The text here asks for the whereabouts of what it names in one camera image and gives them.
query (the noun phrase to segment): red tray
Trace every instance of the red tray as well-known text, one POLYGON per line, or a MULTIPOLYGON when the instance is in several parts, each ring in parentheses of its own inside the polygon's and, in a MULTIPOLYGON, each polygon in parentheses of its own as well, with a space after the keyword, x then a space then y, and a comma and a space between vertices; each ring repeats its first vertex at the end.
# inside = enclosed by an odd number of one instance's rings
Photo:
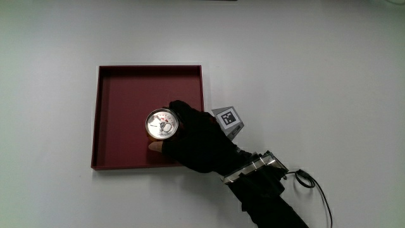
POLYGON ((180 166, 151 151, 151 111, 182 100, 203 111, 201 66, 100 66, 91 167, 95 170, 180 166))

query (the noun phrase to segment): hand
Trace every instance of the hand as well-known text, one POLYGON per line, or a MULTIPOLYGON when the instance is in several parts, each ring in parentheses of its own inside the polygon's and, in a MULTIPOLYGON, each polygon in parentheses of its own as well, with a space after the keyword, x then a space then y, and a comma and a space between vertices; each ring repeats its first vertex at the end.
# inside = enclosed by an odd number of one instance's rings
POLYGON ((197 172, 229 174, 246 161, 247 154, 222 132, 211 114, 197 111, 183 101, 172 101, 174 111, 184 125, 181 136, 172 141, 152 142, 149 149, 162 152, 197 172))

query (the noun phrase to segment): can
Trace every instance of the can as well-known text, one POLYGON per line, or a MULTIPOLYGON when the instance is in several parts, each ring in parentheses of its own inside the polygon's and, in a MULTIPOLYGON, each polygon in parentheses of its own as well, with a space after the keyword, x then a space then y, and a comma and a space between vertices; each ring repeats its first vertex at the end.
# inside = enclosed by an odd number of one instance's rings
POLYGON ((152 111, 146 118, 146 132, 152 141, 169 139, 176 134, 180 125, 176 114, 168 108, 152 111))

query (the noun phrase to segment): black cable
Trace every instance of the black cable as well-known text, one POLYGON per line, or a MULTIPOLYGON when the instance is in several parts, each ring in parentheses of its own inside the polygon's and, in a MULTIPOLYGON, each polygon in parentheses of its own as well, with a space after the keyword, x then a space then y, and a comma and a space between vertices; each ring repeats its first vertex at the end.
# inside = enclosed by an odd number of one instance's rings
POLYGON ((310 176, 307 172, 305 172, 301 169, 299 169, 298 171, 295 171, 295 172, 288 172, 287 174, 295 174, 297 181, 306 188, 313 188, 313 187, 315 187, 315 184, 318 185, 318 188, 319 188, 319 190, 321 190, 323 199, 325 199, 325 203, 327 204, 327 207, 328 207, 329 216, 330 216, 330 228, 332 228, 332 226, 333 226, 332 213, 330 212, 329 204, 328 204, 327 198, 325 197, 325 193, 323 193, 322 188, 317 183, 317 181, 314 178, 312 178, 312 176, 310 176), (298 176, 301 176, 301 177, 305 178, 306 180, 308 180, 311 185, 305 184, 298 176))

